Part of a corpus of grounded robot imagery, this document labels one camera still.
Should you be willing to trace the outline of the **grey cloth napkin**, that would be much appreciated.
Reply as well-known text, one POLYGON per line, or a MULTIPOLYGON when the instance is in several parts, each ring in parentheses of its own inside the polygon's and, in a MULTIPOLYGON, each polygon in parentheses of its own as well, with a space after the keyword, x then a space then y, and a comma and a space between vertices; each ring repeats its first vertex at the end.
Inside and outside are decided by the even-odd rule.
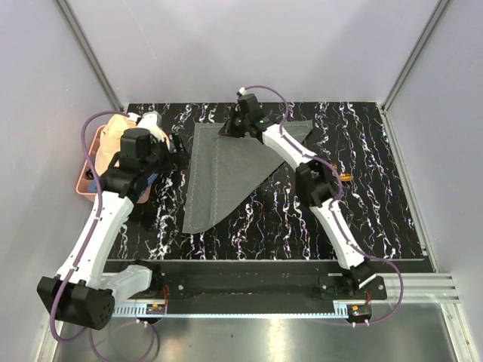
POLYGON ((206 232, 223 221, 283 163, 254 138, 219 135, 222 126, 195 126, 183 233, 206 232))

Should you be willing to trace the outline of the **iridescent orange spoon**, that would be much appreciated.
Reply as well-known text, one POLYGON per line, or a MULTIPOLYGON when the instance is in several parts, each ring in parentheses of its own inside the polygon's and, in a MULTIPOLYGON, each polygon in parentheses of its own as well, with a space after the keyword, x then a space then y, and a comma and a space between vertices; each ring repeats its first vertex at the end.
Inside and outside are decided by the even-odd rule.
POLYGON ((340 179, 343 182, 350 182, 350 181, 354 180, 354 176, 350 173, 342 173, 342 174, 340 174, 340 179))

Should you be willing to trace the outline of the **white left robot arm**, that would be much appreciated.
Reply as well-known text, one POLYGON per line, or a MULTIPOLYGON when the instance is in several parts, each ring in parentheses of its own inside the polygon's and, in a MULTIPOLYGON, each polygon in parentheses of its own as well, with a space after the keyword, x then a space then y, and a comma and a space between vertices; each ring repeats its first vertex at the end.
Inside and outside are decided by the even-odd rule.
POLYGON ((55 276, 44 276, 37 285, 52 321, 101 330, 127 299, 138 293, 153 299, 162 292, 162 271, 151 262, 134 260, 107 278, 103 270, 149 178, 185 168, 189 153, 177 134, 157 140, 145 128, 126 130, 120 146, 100 178, 101 193, 72 252, 55 276))

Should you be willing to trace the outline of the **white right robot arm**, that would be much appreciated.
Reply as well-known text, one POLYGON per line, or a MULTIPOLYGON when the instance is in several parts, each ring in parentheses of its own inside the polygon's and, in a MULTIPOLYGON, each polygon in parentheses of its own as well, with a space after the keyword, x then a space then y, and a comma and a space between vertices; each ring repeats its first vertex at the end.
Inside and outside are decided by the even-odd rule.
POLYGON ((336 253, 342 281, 336 289, 352 299, 363 297, 376 277, 368 258, 358 247, 340 209, 343 185, 328 161, 308 150, 280 123, 265 115, 255 94, 242 88, 230 118, 219 131, 222 137, 250 136, 274 151, 295 172, 298 200, 323 227, 336 253))

